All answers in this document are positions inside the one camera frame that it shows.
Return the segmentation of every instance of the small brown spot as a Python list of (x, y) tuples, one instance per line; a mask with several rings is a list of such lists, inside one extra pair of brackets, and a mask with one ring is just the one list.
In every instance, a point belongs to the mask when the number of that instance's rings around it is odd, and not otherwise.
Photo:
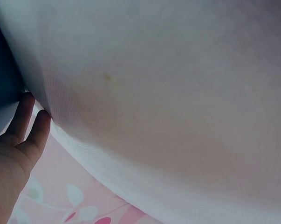
[(110, 74), (108, 72), (103, 73), (103, 77), (105, 81), (110, 82), (112, 80)]

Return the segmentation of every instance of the white sheer fabric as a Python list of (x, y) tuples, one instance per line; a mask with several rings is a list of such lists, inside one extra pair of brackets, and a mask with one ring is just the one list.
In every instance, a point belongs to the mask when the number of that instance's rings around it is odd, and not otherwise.
[(0, 0), (0, 26), (120, 197), (167, 224), (281, 224), (280, 0)]

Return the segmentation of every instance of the pink bedsheet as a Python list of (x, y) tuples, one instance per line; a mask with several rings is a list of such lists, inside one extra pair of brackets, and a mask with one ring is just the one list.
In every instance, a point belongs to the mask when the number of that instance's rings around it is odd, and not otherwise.
[(9, 224), (159, 224), (92, 177), (50, 135)]

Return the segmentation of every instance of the hand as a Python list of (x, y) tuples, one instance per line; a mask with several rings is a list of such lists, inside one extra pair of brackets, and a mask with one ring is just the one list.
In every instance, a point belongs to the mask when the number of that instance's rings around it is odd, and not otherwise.
[(26, 141), (24, 136), (34, 106), (34, 97), (25, 93), (7, 131), (0, 136), (0, 224), (6, 224), (30, 172), (44, 150), (50, 116), (45, 110), (38, 113)]

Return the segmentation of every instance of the finger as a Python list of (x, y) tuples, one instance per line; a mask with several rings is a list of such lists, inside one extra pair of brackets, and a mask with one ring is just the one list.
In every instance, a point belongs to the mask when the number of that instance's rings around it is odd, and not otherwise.
[(43, 153), (49, 131), (50, 115), (45, 110), (42, 110), (38, 113), (26, 141), (16, 146), (30, 159), (33, 166), (35, 166)]
[(9, 146), (16, 146), (23, 142), (27, 126), (32, 116), (34, 102), (35, 99), (31, 93), (27, 92), (23, 94), (8, 129), (0, 136), (0, 142)]

